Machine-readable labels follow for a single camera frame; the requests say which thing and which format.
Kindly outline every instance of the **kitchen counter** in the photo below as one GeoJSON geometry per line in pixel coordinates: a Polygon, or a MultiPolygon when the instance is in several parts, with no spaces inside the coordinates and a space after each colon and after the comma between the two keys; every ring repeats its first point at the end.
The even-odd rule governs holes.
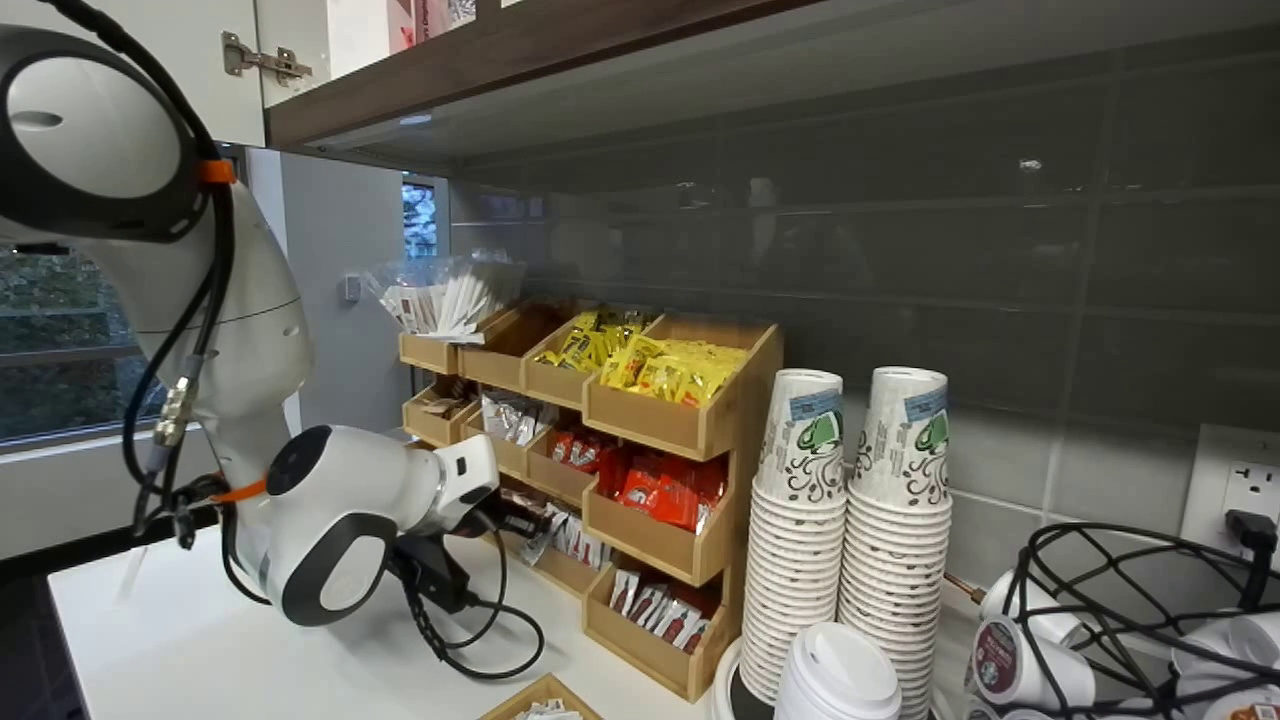
{"type": "MultiPolygon", "coordinates": [[[[472,589],[493,595],[495,546],[450,538],[472,589]]],[[[506,602],[543,625],[546,653],[518,678],[472,683],[414,634],[400,583],[330,629],[297,629],[234,595],[218,571],[216,531],[197,552],[152,542],[46,575],[58,629],[95,720],[254,720],[254,716],[375,716],[466,720],[554,672],[598,716],[699,720],[687,703],[578,633],[578,600],[510,561],[506,602]]],[[[474,669],[518,664],[531,634],[498,621],[466,653],[474,669]]]]}

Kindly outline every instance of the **wooden organizer box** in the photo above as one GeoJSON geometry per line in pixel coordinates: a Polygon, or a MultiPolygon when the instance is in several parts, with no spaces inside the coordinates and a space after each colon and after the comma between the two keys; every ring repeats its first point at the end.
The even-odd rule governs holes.
{"type": "Polygon", "coordinates": [[[572,409],[578,411],[588,405],[588,378],[596,372],[572,372],[572,367],[554,367],[554,365],[543,365],[539,357],[543,351],[559,351],[563,341],[572,336],[572,318],[563,318],[552,336],[543,336],[528,357],[522,357],[522,397],[531,401],[543,401],[543,405],[554,405],[554,409],[572,409]]]}
{"type": "MultiPolygon", "coordinates": [[[[554,374],[554,367],[546,365],[531,367],[537,351],[563,336],[567,318],[572,313],[559,308],[506,308],[485,323],[485,349],[447,349],[400,336],[400,358],[413,367],[432,367],[516,397],[537,397],[559,409],[578,409],[583,425],[596,430],[657,451],[670,451],[696,465],[729,457],[725,501],[703,521],[703,531],[682,531],[598,497],[590,475],[552,459],[546,437],[539,437],[531,446],[493,438],[495,459],[510,485],[543,492],[554,504],[578,507],[588,531],[622,552],[633,563],[657,569],[691,589],[720,583],[720,613],[712,616],[699,646],[681,653],[602,602],[611,589],[611,569],[590,571],[572,557],[554,552],[546,552],[543,569],[554,583],[572,593],[588,589],[583,629],[590,639],[598,639],[602,646],[611,646],[676,695],[696,698],[712,683],[714,659],[725,656],[729,639],[740,633],[742,517],[750,501],[747,486],[759,459],[763,411],[771,374],[783,358],[783,341],[771,323],[737,326],[658,317],[643,326],[657,341],[703,341],[747,351],[742,367],[720,388],[714,401],[709,401],[703,409],[681,409],[650,397],[602,388],[598,372],[554,374]]],[[[441,438],[447,438],[450,430],[480,430],[480,416],[441,429],[441,438]]]]}
{"type": "Polygon", "coordinates": [[[578,563],[574,557],[563,557],[554,546],[546,546],[539,561],[537,561],[539,571],[546,571],[559,589],[567,589],[572,595],[588,595],[588,589],[596,583],[596,575],[602,569],[590,569],[590,563],[578,563]]]}
{"type": "Polygon", "coordinates": [[[606,608],[611,575],[614,575],[614,569],[598,571],[583,595],[588,634],[596,643],[602,643],[606,653],[622,656],[633,669],[638,669],[643,676],[650,676],[669,692],[676,692],[682,698],[703,695],[703,686],[714,678],[714,664],[720,664],[729,639],[737,634],[737,608],[740,602],[732,602],[732,593],[725,593],[737,583],[737,571],[725,575],[720,608],[709,621],[709,629],[691,653],[681,653],[669,639],[633,625],[626,616],[614,616],[606,608]]]}
{"type": "Polygon", "coordinates": [[[455,445],[466,437],[472,416],[480,411],[474,405],[437,416],[429,411],[432,388],[414,390],[413,401],[400,405],[400,425],[413,438],[419,445],[455,445]]]}
{"type": "Polygon", "coordinates": [[[554,333],[572,313],[563,308],[502,308],[485,323],[485,342],[464,342],[455,349],[455,374],[502,388],[502,390],[522,390],[518,385],[518,365],[522,357],[554,333]]]}
{"type": "Polygon", "coordinates": [[[598,720],[598,713],[588,698],[578,698],[567,683],[559,683],[559,676],[539,676],[498,706],[485,713],[485,720],[518,720],[531,703],[546,698],[563,698],[563,706],[572,706],[578,720],[598,720]]]}
{"type": "Polygon", "coordinates": [[[703,528],[687,531],[687,528],[650,521],[638,507],[622,507],[590,486],[583,504],[583,525],[590,536],[634,557],[638,563],[699,589],[714,581],[737,552],[742,552],[740,497],[742,486],[729,485],[729,492],[720,497],[703,528]]]}
{"type": "Polygon", "coordinates": [[[459,430],[464,430],[464,437],[488,437],[493,457],[495,457],[495,466],[498,466],[502,475],[528,478],[528,457],[531,457],[531,445],[539,445],[539,438],[531,438],[531,445],[510,445],[510,438],[498,438],[498,437],[485,430],[480,409],[464,420],[459,430]]]}
{"type": "Polygon", "coordinates": [[[737,323],[696,323],[696,318],[663,317],[649,326],[649,336],[742,349],[747,358],[703,409],[619,390],[598,385],[598,372],[596,372],[583,397],[583,425],[606,437],[622,437],[622,438],[670,451],[670,457],[687,457],[687,459],[714,459],[725,451],[737,451],[740,429],[754,425],[750,411],[742,409],[742,397],[763,390],[763,405],[768,405],[771,372],[783,358],[778,333],[771,323],[737,326],[737,323]]]}
{"type": "Polygon", "coordinates": [[[522,485],[537,486],[537,492],[543,492],[543,497],[552,497],[554,504],[567,504],[567,507],[578,510],[583,501],[588,501],[588,492],[590,492],[590,485],[596,485],[596,475],[559,465],[559,459],[552,457],[552,437],[554,437],[554,430],[546,430],[543,438],[531,445],[522,485]]]}

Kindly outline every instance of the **robotic arm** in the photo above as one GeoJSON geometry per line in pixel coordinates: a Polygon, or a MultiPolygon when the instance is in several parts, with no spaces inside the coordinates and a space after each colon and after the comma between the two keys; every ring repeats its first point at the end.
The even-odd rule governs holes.
{"type": "Polygon", "coordinates": [[[233,486],[267,485],[239,507],[239,569],[288,621],[328,625],[366,600],[397,538],[459,528],[495,492],[495,459],[485,437],[441,451],[338,425],[288,438],[280,405],[313,351],[297,284],[251,197],[197,180],[216,146],[164,79],[89,40],[0,28],[0,220],[90,261],[167,385],[147,466],[127,430],[139,504],[177,510],[172,466],[199,420],[233,486]]]}

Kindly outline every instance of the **wooden shelf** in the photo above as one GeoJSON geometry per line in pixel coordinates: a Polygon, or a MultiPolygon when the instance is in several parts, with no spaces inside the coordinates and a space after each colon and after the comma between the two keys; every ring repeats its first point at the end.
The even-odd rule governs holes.
{"type": "Polygon", "coordinates": [[[516,8],[480,0],[474,25],[277,102],[267,136],[277,146],[303,146],[349,127],[400,119],[799,3],[810,0],[528,0],[516,8]]]}
{"type": "Polygon", "coordinates": [[[546,571],[572,595],[588,595],[588,589],[602,571],[602,569],[578,563],[554,546],[546,546],[537,569],[546,571]]]}
{"type": "Polygon", "coordinates": [[[649,510],[622,507],[598,492],[588,492],[583,525],[602,542],[691,589],[714,581],[732,563],[732,557],[740,557],[742,536],[740,486],[729,486],[729,497],[703,521],[703,531],[650,521],[649,510]]]}
{"type": "Polygon", "coordinates": [[[1275,20],[1275,0],[1069,0],[1036,10],[1006,0],[480,0],[474,25],[267,108],[267,139],[447,171],[472,155],[1275,20]]]}
{"type": "Polygon", "coordinates": [[[474,425],[474,405],[459,409],[450,416],[437,416],[422,409],[432,390],[414,390],[413,401],[400,405],[400,425],[413,438],[419,445],[455,445],[466,437],[466,425],[474,425]]]}
{"type": "Polygon", "coordinates": [[[691,653],[670,646],[669,639],[643,633],[626,616],[606,608],[611,569],[596,575],[583,595],[583,629],[596,643],[634,664],[643,676],[663,683],[669,692],[696,698],[714,676],[714,659],[725,656],[729,639],[737,634],[737,602],[720,600],[709,633],[691,653]]]}
{"type": "Polygon", "coordinates": [[[567,465],[559,465],[554,457],[546,457],[546,438],[539,438],[531,451],[528,451],[528,475],[522,485],[552,497],[554,504],[567,504],[567,507],[583,507],[583,497],[590,492],[596,475],[588,471],[574,471],[567,465]]]}
{"type": "MultiPolygon", "coordinates": [[[[676,653],[670,643],[638,633],[633,621],[606,613],[598,602],[602,581],[611,571],[596,571],[567,557],[546,552],[543,571],[563,583],[567,593],[583,595],[583,625],[588,634],[658,678],[663,686],[696,698],[714,672],[729,639],[740,629],[740,552],[742,552],[742,517],[747,517],[747,486],[750,466],[759,459],[768,388],[783,358],[783,341],[771,323],[740,326],[740,323],[699,323],[699,318],[670,318],[658,317],[643,333],[657,341],[703,341],[742,349],[742,367],[720,388],[714,401],[703,409],[681,409],[663,401],[649,401],[634,390],[598,388],[596,374],[559,374],[539,385],[543,390],[528,390],[528,365],[537,351],[563,333],[567,317],[554,313],[528,313],[510,308],[485,323],[485,349],[442,349],[432,341],[400,341],[400,358],[414,367],[437,367],[455,378],[474,378],[488,388],[506,388],[516,397],[543,397],[559,405],[578,405],[588,429],[602,429],[614,438],[649,445],[657,451],[676,451],[687,459],[720,459],[729,465],[729,492],[712,507],[699,531],[682,531],[676,525],[658,525],[649,510],[622,507],[596,486],[590,475],[552,459],[552,437],[518,446],[493,437],[495,465],[502,478],[531,486],[554,504],[578,507],[583,528],[611,542],[614,552],[633,557],[643,569],[657,569],[681,583],[709,589],[720,583],[720,613],[709,625],[709,634],[696,653],[676,653]]],[[[403,429],[429,437],[472,437],[480,430],[480,416],[472,411],[459,425],[422,425],[403,405],[403,429]]]]}
{"type": "Polygon", "coordinates": [[[687,459],[714,459],[732,451],[750,425],[747,397],[768,397],[771,372],[783,358],[778,333],[737,323],[691,323],[663,317],[649,326],[650,341],[703,341],[747,351],[742,367],[703,405],[682,409],[634,390],[606,388],[598,372],[588,378],[583,425],[606,437],[634,438],[687,459]]]}

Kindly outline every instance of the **wall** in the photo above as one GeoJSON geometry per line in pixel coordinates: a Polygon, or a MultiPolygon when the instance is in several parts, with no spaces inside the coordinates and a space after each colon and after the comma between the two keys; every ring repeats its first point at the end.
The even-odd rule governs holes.
{"type": "Polygon", "coordinates": [[[775,318],[855,405],[946,372],[953,571],[991,581],[1049,521],[1175,531],[1197,429],[1280,429],[1275,127],[1267,28],[472,160],[450,245],[775,318]]]}
{"type": "Polygon", "coordinates": [[[299,420],[400,429],[407,372],[397,365],[397,323],[373,295],[338,303],[344,271],[400,261],[400,171],[282,155],[280,180],[288,267],[317,341],[299,420]]]}

